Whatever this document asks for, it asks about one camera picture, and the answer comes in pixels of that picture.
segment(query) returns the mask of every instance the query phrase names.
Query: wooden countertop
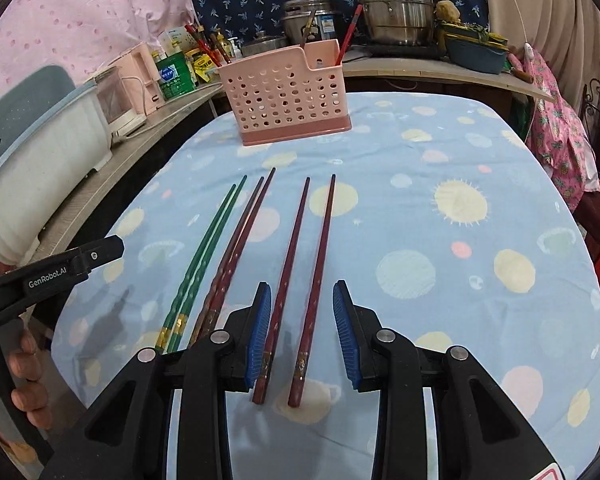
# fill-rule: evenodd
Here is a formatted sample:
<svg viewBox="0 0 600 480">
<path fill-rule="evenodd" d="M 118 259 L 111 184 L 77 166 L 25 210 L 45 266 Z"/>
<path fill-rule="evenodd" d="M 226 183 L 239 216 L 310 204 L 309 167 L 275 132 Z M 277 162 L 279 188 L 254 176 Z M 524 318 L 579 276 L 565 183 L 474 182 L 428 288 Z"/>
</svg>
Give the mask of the wooden countertop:
<svg viewBox="0 0 600 480">
<path fill-rule="evenodd" d="M 513 77 L 511 74 L 485 74 L 468 70 L 448 61 L 437 59 L 415 59 L 403 57 L 367 57 L 355 59 L 355 50 L 347 52 L 342 64 L 344 77 L 409 77 L 439 82 L 470 83 L 493 88 L 501 88 L 554 102 L 554 98 L 529 83 Z"/>
<path fill-rule="evenodd" d="M 31 261 L 64 251 L 96 206 L 140 157 L 190 113 L 220 92 L 222 85 L 214 83 L 169 101 L 149 115 L 147 122 L 141 126 L 144 133 L 113 146 L 109 162 L 78 184 L 46 223 L 39 234 L 40 245 Z"/>
</svg>

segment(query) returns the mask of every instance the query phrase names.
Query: brown chopstick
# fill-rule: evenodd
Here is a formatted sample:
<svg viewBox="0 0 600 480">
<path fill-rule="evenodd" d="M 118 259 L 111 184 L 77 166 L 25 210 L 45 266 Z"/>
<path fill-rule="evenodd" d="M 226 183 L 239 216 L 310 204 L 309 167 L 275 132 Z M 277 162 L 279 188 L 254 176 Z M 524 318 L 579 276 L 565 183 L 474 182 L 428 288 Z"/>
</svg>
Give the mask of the brown chopstick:
<svg viewBox="0 0 600 480">
<path fill-rule="evenodd" d="M 256 187 L 253 189 L 251 193 L 251 197 L 247 202 L 247 205 L 244 207 L 244 211 L 242 212 L 242 216 L 240 216 L 240 220 L 238 220 L 238 224 L 234 229 L 234 234 L 231 236 L 229 243 L 227 244 L 226 249 L 224 250 L 224 254 L 222 255 L 222 260 L 220 260 L 220 264 L 218 265 L 218 270 L 216 270 L 216 275 L 211 282 L 211 287 L 209 288 L 209 292 L 205 296 L 205 301 L 202 304 L 202 309 L 200 310 L 198 317 L 196 319 L 196 324 L 193 327 L 193 332 L 191 333 L 191 338 L 189 339 L 189 345 L 193 345 L 198 340 L 198 335 L 200 334 L 200 329 L 202 328 L 202 323 L 205 320 L 206 313 L 209 311 L 209 306 L 213 301 L 216 292 L 218 291 L 218 286 L 220 284 L 220 280 L 222 279 L 222 275 L 224 274 L 224 270 L 226 269 L 226 264 L 229 261 L 229 258 L 234 253 L 235 245 L 238 242 L 238 237 L 246 224 L 247 218 L 249 217 L 249 213 L 251 212 L 251 208 L 253 207 L 253 203 L 258 196 L 258 192 L 260 190 L 260 186 L 264 182 L 264 177 L 261 176 Z"/>
<path fill-rule="evenodd" d="M 267 189 L 269 189 L 269 184 L 271 184 L 271 179 L 273 179 L 273 175 L 275 173 L 276 168 L 272 168 L 267 180 L 264 183 L 264 186 L 262 186 L 262 190 L 258 195 L 256 203 L 253 205 L 253 209 L 251 210 L 249 218 L 244 225 L 244 229 L 240 233 L 240 237 L 238 238 L 238 241 L 234 247 L 234 251 L 227 261 L 226 268 L 224 269 L 224 273 L 220 279 L 218 290 L 216 290 L 214 298 L 209 305 L 209 310 L 206 313 L 205 320 L 202 323 L 202 328 L 200 329 L 198 338 L 209 335 L 216 327 L 216 322 L 218 322 L 218 316 L 220 316 L 220 310 L 222 310 L 222 304 L 224 303 L 224 297 L 229 289 L 231 278 L 234 276 L 235 267 L 238 265 L 238 261 L 240 260 L 244 246 L 247 243 L 247 238 L 249 237 L 253 223 L 255 222 L 260 206 L 262 205 L 262 201 L 267 194 Z"/>
<path fill-rule="evenodd" d="M 306 204 L 306 196 L 309 193 L 309 177 L 304 181 L 304 189 L 298 206 L 298 214 L 296 222 L 291 232 L 289 247 L 286 250 L 285 263 L 282 267 L 280 275 L 280 284 L 278 285 L 278 293 L 276 294 L 276 303 L 273 306 L 271 321 L 269 322 L 269 333 L 264 343 L 264 352 L 262 353 L 262 368 L 260 375 L 256 381 L 256 386 L 251 399 L 255 404 L 263 404 L 267 396 L 267 386 L 269 386 L 269 377 L 271 374 L 271 366 L 276 355 L 276 345 L 278 344 L 278 335 L 280 334 L 280 322 L 282 322 L 282 312 L 285 308 L 286 292 L 289 288 L 289 279 L 291 270 L 294 266 L 294 258 L 296 256 L 296 247 L 298 246 L 298 238 L 300 235 L 300 226 L 302 225 L 302 215 L 304 214 L 304 205 Z"/>
<path fill-rule="evenodd" d="M 318 246 L 318 256 L 315 260 L 314 280 L 311 284 L 311 293 L 304 316 L 304 326 L 300 336 L 300 346 L 298 348 L 298 357 L 296 358 L 296 368 L 294 377 L 291 381 L 291 390 L 289 391 L 288 405 L 292 408 L 300 406 L 302 400 L 302 391 L 304 390 L 304 378 L 309 364 L 309 354 L 311 352 L 311 343 L 314 340 L 315 318 L 318 313 L 318 300 L 320 300 L 320 286 L 322 285 L 322 274 L 324 272 L 324 261 L 327 255 L 327 241 L 329 239 L 329 226 L 331 224 L 331 210 L 333 209 L 333 195 L 336 187 L 336 176 L 331 175 L 331 185 L 329 186 L 329 196 L 327 198 L 327 207 L 324 212 L 324 221 L 322 222 L 322 233 L 320 234 L 320 245 Z"/>
</svg>

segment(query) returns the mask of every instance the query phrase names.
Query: pink fabric with dots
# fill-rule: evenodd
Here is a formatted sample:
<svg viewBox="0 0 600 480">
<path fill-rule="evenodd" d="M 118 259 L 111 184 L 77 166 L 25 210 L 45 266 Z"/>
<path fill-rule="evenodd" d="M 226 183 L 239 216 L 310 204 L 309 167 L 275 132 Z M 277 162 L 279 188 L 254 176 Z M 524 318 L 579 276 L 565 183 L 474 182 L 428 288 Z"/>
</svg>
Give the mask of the pink fabric with dots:
<svg viewBox="0 0 600 480">
<path fill-rule="evenodd" d="M 42 66 L 80 84 L 140 41 L 189 21 L 190 0 L 13 0 L 0 18 L 0 97 Z"/>
</svg>

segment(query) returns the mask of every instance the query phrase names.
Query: blue tablecloth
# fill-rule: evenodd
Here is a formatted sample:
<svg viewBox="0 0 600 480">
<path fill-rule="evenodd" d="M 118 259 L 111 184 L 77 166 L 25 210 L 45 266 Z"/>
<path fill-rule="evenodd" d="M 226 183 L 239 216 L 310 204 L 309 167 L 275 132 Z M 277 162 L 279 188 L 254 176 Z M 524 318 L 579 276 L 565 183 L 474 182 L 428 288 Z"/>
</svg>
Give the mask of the blue tablecloth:
<svg viewBox="0 0 600 480">
<path fill-rule="evenodd" d="M 251 304 L 258 282 L 275 294 L 306 176 L 310 199 L 266 405 L 246 394 L 227 399 L 235 478 L 370 477 L 379 397 L 356 393 L 346 378 L 331 307 L 340 279 L 355 303 L 417 345 L 467 346 L 574 478 L 600 444 L 600 290 L 566 205 L 524 144 L 480 103 L 347 97 L 350 132 L 245 148 L 226 114 L 189 139 L 111 230 L 124 239 L 124 259 L 96 270 L 62 311 L 52 346 L 62 376 L 88 405 L 139 348 L 154 345 L 231 184 L 249 176 L 244 204 L 275 166 L 220 323 Z M 331 173 L 338 184 L 312 357 L 302 406 L 292 410 L 285 389 Z M 194 316 L 241 210 L 222 234 Z M 429 429 L 433 443 L 431 421 Z M 174 478 L 175 446 L 170 454 Z"/>
</svg>

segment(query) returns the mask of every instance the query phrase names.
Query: stainless steel pot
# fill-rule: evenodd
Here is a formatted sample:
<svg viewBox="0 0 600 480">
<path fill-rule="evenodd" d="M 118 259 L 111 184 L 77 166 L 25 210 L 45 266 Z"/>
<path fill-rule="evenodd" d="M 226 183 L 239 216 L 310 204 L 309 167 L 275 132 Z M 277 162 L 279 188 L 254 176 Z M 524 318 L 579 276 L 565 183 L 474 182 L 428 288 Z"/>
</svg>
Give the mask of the stainless steel pot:
<svg viewBox="0 0 600 480">
<path fill-rule="evenodd" d="M 283 4 L 283 9 L 282 23 L 291 44 L 301 43 L 312 10 L 315 10 L 315 17 L 311 22 L 309 41 L 334 40 L 342 34 L 344 22 L 336 0 L 291 0 Z"/>
<path fill-rule="evenodd" d="M 371 40 L 426 45 L 433 39 L 433 5 L 415 0 L 360 0 Z"/>
<path fill-rule="evenodd" d="M 359 0 L 372 41 L 426 45 L 433 39 L 433 0 Z"/>
<path fill-rule="evenodd" d="M 285 36 L 266 36 L 265 32 L 261 30 L 260 32 L 256 32 L 256 39 L 245 43 L 240 47 L 240 51 L 243 57 L 249 57 L 269 52 L 270 50 L 276 50 L 277 48 L 283 48 L 284 46 L 289 46 L 289 41 Z"/>
</svg>

